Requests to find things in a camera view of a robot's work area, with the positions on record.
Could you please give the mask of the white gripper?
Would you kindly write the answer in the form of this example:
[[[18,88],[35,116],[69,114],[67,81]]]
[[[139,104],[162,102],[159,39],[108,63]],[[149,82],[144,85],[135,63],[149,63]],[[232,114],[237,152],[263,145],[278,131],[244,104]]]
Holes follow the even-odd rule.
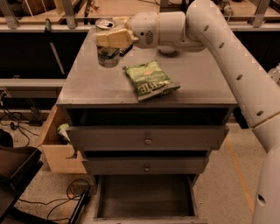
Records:
[[[133,44],[138,48],[153,48],[158,45],[158,14],[141,12],[134,17],[114,17],[119,30],[99,31],[94,34],[98,46],[126,48]]]

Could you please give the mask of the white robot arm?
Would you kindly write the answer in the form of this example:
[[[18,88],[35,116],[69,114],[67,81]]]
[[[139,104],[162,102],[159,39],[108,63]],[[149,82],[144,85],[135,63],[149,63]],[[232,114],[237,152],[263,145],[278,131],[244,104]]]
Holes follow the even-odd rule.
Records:
[[[267,151],[252,224],[280,224],[280,87],[233,34],[211,0],[194,0],[187,12],[141,12],[94,34],[98,46],[181,50],[203,45],[215,58],[247,124]]]

